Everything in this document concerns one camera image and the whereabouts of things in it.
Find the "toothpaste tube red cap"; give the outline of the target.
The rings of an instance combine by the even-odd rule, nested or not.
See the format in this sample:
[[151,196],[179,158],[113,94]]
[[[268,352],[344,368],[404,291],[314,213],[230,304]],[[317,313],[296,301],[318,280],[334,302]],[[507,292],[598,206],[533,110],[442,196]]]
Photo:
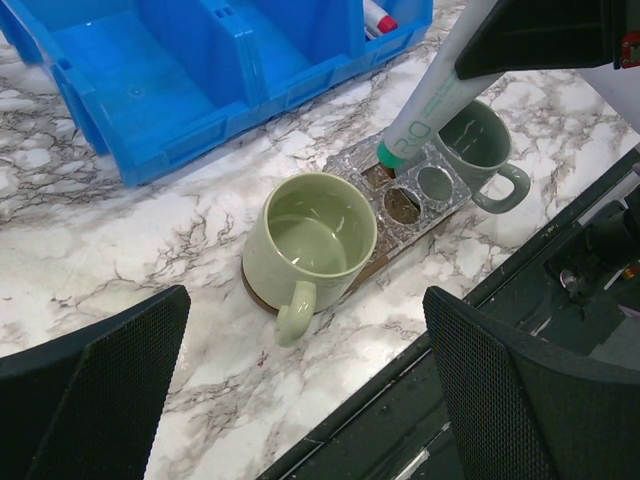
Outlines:
[[368,40],[379,38],[398,28],[398,24],[386,10],[373,0],[363,1],[364,31]]

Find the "grey ceramic mug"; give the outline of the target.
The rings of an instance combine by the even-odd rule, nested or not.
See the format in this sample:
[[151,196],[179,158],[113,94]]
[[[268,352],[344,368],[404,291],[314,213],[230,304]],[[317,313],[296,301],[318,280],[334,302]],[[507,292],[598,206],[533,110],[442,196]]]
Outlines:
[[[437,133],[433,144],[471,190],[473,202],[485,212],[506,213],[528,195],[529,176],[509,163],[512,150],[509,131],[486,104],[478,100],[469,103]],[[502,199],[481,192],[496,175],[512,185],[512,191]]]

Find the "light green ceramic mug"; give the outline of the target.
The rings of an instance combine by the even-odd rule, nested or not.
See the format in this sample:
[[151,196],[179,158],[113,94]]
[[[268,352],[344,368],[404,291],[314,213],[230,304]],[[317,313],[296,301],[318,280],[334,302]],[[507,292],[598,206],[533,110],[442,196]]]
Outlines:
[[293,346],[313,315],[345,294],[376,242],[370,202],[338,176],[299,174],[269,194],[247,236],[241,267],[247,291],[276,311],[277,345]]

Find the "oval wooden tray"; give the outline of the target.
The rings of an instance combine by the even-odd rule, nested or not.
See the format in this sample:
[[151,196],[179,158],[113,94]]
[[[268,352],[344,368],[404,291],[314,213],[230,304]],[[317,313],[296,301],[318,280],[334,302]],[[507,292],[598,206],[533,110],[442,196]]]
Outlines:
[[[394,250],[387,251],[387,252],[381,251],[378,248],[378,221],[377,221],[377,242],[376,242],[375,250],[374,250],[371,258],[369,259],[369,261],[365,265],[364,269],[356,277],[356,279],[351,284],[351,286],[348,288],[348,290],[345,292],[345,294],[347,294],[350,291],[353,291],[353,290],[357,289],[367,278],[371,277],[373,274],[377,273],[382,267],[384,267],[387,264],[389,264],[394,257],[396,257],[398,254],[402,253],[404,250],[406,250],[412,244],[410,244],[408,246],[405,246],[405,247],[403,247],[401,249],[394,249]],[[256,299],[252,295],[252,293],[250,293],[250,292],[248,292],[248,293],[255,299],[255,301],[258,304],[261,305],[262,308],[264,308],[265,310],[276,314],[275,310],[271,309],[270,307],[268,307],[264,303],[260,302],[258,299]]]

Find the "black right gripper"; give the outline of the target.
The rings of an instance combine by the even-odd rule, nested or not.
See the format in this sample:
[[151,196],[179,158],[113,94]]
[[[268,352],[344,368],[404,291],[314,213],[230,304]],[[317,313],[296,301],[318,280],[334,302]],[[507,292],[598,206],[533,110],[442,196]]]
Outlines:
[[455,61],[462,80],[511,71],[639,66],[640,0],[499,1]]

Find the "clear plastic square holder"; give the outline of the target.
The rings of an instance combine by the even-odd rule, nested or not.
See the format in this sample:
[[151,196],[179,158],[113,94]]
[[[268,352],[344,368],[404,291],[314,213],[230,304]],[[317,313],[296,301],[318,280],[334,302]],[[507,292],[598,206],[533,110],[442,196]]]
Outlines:
[[376,149],[381,132],[327,158],[323,170],[356,186],[369,200],[378,221],[378,248],[412,244],[471,198],[469,187],[429,143],[400,171],[389,175]]

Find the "blue plastic divided bin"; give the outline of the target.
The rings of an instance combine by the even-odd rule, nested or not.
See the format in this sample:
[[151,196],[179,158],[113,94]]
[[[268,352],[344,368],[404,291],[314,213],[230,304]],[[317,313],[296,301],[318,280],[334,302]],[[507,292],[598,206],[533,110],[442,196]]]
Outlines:
[[429,1],[5,1],[1,29],[52,75],[75,125],[127,186],[369,72],[420,42]]

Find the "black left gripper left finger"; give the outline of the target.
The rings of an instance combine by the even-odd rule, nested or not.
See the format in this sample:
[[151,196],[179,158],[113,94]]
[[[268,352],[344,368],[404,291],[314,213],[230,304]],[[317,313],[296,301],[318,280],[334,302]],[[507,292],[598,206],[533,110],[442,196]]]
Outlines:
[[174,285],[3,357],[2,478],[143,478],[190,305]]

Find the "toothpaste tube green cap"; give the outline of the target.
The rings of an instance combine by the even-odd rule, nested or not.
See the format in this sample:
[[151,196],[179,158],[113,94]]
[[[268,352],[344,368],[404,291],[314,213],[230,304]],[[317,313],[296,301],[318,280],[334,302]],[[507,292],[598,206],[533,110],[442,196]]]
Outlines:
[[385,130],[376,155],[386,168],[396,169],[419,150],[473,99],[495,83],[495,73],[461,80],[455,61],[487,18],[495,0],[470,1],[435,58],[391,125]]

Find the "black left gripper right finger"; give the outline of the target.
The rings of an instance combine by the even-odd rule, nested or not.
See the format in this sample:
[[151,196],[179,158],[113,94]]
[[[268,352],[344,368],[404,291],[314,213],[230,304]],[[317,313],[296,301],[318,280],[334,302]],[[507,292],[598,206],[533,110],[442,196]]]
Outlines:
[[423,309],[466,478],[638,478],[638,371],[546,342],[439,287]]

